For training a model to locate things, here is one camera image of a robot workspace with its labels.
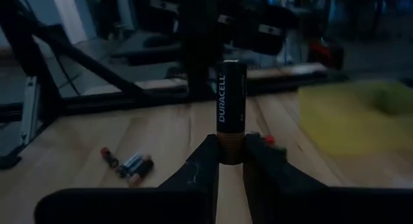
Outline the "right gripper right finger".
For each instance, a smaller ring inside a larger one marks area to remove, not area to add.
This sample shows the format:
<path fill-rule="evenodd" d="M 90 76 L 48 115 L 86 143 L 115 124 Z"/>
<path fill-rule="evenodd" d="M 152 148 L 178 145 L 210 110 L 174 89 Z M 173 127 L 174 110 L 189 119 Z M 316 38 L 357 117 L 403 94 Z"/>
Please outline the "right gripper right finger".
<path fill-rule="evenodd" d="M 243 182 L 253 224 L 413 224 L 413 189 L 326 185 L 257 134 L 244 141 Z"/>

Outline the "blue battery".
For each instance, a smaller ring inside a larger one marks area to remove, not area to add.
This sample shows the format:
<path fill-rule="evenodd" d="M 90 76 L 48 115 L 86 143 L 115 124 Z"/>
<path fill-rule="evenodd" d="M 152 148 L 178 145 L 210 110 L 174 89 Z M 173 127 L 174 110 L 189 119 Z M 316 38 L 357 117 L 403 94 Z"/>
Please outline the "blue battery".
<path fill-rule="evenodd" d="M 116 169 L 116 174 L 120 178 L 125 178 L 132 170 L 132 167 L 136 166 L 142 160 L 142 157 L 143 155 L 140 152 L 136 152 L 126 162 L 124 162 Z"/>

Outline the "red black object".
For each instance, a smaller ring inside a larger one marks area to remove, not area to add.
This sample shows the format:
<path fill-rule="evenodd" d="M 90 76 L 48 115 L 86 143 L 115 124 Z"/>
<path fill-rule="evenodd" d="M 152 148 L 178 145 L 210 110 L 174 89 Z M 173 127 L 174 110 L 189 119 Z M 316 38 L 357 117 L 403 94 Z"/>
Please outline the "red black object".
<path fill-rule="evenodd" d="M 308 44 L 307 63 L 321 63 L 329 69 L 341 70 L 344 56 L 343 46 L 335 40 L 321 37 Z"/>

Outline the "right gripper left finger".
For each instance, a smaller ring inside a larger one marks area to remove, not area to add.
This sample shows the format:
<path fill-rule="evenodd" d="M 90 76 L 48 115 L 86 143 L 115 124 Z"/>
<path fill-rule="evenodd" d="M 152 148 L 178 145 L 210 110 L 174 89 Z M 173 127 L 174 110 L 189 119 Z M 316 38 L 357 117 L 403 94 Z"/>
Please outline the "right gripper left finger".
<path fill-rule="evenodd" d="M 58 190 L 39 200 L 35 224 L 214 224 L 219 155 L 209 134 L 158 187 Z"/>

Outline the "black aluminium table frame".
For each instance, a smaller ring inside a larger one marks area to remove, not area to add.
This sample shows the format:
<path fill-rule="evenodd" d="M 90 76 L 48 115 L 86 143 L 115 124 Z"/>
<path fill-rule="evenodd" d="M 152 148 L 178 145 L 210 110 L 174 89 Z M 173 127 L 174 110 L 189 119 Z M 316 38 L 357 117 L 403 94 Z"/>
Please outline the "black aluminium table frame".
<path fill-rule="evenodd" d="M 209 100 L 205 78 L 199 71 L 218 60 L 225 43 L 275 55 L 281 49 L 287 29 L 298 24 L 293 11 L 270 5 L 268 0 L 176 0 L 176 5 L 177 37 L 181 44 L 171 55 L 190 71 L 189 92 L 185 96 L 175 94 L 170 88 L 146 90 L 122 79 L 32 17 L 19 0 L 0 0 L 0 27 L 23 68 L 45 86 L 46 91 L 41 95 L 45 102 L 43 117 L 52 123 L 62 115 Z M 62 98 L 35 38 L 115 86 L 117 92 Z"/>

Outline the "red-tipped black battery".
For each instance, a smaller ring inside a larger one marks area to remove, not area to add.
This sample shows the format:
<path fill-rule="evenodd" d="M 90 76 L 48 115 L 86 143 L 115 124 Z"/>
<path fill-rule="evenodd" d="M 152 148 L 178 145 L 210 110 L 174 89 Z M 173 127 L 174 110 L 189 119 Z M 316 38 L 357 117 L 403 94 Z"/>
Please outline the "red-tipped black battery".
<path fill-rule="evenodd" d="M 113 155 L 113 153 L 106 147 L 100 150 L 102 158 L 108 164 L 110 168 L 117 168 L 119 166 L 118 159 Z"/>

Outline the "yellow plastic bin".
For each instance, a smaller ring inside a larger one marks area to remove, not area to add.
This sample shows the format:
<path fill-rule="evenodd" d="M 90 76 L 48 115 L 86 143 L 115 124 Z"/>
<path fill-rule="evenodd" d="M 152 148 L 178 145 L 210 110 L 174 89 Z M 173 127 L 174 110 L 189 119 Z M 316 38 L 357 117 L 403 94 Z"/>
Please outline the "yellow plastic bin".
<path fill-rule="evenodd" d="M 358 81 L 301 87 L 299 123 L 332 155 L 413 148 L 413 88 Z"/>

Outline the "black copper Duracell battery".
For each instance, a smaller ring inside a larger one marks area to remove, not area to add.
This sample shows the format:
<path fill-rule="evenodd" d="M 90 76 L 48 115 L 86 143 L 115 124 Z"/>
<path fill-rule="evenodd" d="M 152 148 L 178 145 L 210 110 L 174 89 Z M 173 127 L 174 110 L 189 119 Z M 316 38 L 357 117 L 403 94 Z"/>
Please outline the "black copper Duracell battery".
<path fill-rule="evenodd" d="M 222 163 L 242 162 L 245 137 L 247 66 L 227 59 L 219 64 L 216 84 L 216 133 L 223 149 Z"/>

